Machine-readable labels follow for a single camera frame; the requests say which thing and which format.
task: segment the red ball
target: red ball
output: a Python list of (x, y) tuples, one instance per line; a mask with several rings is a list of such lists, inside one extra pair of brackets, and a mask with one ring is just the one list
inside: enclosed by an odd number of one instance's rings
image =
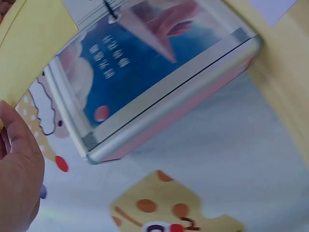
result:
[(65, 173), (68, 172), (69, 166), (68, 166), (67, 162), (62, 157), (56, 156), (56, 160), (55, 161), (56, 161), (56, 164), (57, 164), (58, 168), (61, 171), (65, 172)]
[(105, 121), (110, 114), (110, 110), (106, 105), (100, 106), (95, 112), (95, 120), (97, 122)]
[(184, 232), (184, 228), (180, 224), (172, 224), (170, 226), (170, 232)]

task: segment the red nose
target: red nose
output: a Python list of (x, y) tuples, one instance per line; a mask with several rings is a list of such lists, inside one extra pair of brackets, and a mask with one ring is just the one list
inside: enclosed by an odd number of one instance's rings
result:
[(184, 232), (184, 228), (180, 224), (172, 224), (170, 226), (170, 232)]

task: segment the cartoon cheese print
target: cartoon cheese print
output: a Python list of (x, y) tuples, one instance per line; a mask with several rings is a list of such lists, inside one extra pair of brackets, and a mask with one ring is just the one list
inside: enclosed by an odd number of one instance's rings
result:
[(31, 85), (29, 91), (23, 96), (16, 109), (29, 126), (44, 157), (55, 162), (62, 171), (67, 172), (68, 165), (66, 161), (61, 156), (57, 156), (48, 142), (47, 136), (51, 134), (54, 134), (59, 138), (64, 138), (69, 135), (67, 129), (62, 123), (59, 112), (55, 110), (54, 107), (55, 105), (53, 105), (52, 99), (47, 96), (43, 85), (36, 80)]
[(155, 171), (110, 206), (121, 232), (244, 232), (237, 220), (223, 215), (205, 218), (201, 199), (191, 190)]

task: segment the black string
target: black string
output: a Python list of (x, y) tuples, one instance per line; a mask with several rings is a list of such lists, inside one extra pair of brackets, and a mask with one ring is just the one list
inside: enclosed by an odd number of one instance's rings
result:
[(110, 4), (107, 2), (107, 0), (103, 0), (104, 3), (105, 3), (105, 6), (107, 8), (107, 10), (109, 11), (109, 13), (111, 14), (111, 16), (114, 18), (114, 19), (118, 19), (117, 15), (114, 13), (114, 10), (111, 8)]

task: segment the blue picture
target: blue picture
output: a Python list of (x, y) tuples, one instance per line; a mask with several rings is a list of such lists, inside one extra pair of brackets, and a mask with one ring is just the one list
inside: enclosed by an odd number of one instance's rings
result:
[(115, 11), (118, 22), (102, 18), (59, 54), (94, 128), (228, 35), (194, 0), (145, 0)]

